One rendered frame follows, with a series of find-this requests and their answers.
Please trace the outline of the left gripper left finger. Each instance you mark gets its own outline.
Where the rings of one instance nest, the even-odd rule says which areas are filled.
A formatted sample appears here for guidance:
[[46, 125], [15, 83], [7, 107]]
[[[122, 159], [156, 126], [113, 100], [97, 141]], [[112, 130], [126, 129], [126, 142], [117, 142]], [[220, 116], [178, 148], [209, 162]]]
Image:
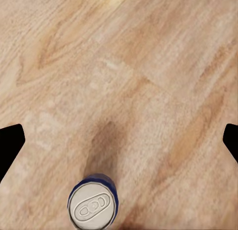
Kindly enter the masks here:
[[21, 124], [0, 129], [0, 182], [25, 143]]

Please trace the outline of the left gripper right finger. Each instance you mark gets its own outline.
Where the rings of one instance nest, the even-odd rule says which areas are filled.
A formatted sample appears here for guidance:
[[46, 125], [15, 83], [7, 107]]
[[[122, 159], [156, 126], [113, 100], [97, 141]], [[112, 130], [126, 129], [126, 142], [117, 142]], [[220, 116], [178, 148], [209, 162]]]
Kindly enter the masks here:
[[238, 125], [226, 125], [223, 142], [238, 163]]

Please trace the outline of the can of soda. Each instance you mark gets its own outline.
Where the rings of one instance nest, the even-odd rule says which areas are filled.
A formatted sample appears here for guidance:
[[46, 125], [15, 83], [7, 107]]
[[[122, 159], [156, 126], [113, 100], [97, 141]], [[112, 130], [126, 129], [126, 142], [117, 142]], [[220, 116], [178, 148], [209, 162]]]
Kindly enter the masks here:
[[104, 174], [89, 175], [73, 188], [67, 208], [75, 229], [106, 230], [119, 209], [115, 183]]

